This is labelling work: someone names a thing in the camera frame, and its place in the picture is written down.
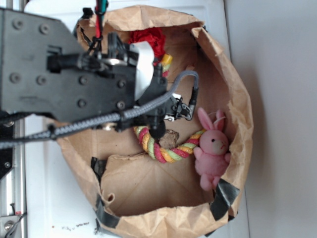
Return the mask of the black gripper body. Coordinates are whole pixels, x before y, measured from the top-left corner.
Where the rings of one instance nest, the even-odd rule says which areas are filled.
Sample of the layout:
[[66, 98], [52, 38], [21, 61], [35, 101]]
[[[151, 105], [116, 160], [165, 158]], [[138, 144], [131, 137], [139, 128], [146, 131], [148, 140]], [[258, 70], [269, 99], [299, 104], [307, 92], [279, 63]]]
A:
[[57, 90], [70, 104], [57, 119], [67, 121], [68, 125], [52, 127], [50, 137], [67, 136], [108, 122], [114, 123], [117, 131], [148, 126], [153, 138], [163, 137], [164, 120], [174, 105], [172, 94], [188, 105], [194, 77], [185, 76], [168, 88], [162, 65], [145, 58], [152, 52], [148, 42], [123, 44], [112, 32], [108, 35], [106, 55], [95, 50], [92, 55], [48, 57], [48, 69], [52, 73], [80, 73], [77, 83], [67, 83], [70, 92], [65, 87]]

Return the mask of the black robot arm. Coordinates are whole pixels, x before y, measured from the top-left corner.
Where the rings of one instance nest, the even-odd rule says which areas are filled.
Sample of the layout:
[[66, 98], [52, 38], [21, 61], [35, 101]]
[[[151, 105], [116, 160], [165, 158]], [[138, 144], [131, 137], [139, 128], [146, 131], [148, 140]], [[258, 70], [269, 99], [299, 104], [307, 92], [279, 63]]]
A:
[[63, 123], [22, 142], [57, 139], [107, 124], [116, 131], [148, 126], [154, 138], [165, 120], [191, 120], [198, 74], [183, 71], [171, 88], [147, 42], [123, 43], [116, 32], [102, 53], [102, 26], [84, 50], [59, 20], [1, 9], [1, 124], [30, 114]]

